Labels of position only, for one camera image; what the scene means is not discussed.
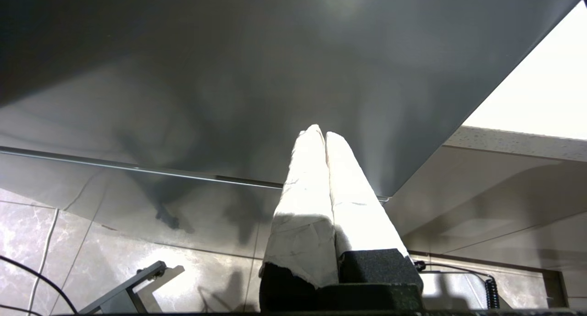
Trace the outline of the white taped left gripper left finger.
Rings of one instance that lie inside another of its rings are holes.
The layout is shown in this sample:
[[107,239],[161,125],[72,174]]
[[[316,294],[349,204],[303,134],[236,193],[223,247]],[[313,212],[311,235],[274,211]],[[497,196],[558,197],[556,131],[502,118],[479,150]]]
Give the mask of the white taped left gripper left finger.
[[325,139],[317,124],[293,146],[260,270],[262,312],[316,310],[339,283]]

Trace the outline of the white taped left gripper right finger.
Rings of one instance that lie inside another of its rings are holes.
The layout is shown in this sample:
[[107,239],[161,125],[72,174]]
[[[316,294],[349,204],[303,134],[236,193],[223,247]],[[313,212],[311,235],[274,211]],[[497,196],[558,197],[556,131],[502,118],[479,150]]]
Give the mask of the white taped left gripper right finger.
[[346,139],[327,132],[326,155],[342,284],[415,285],[415,265]]

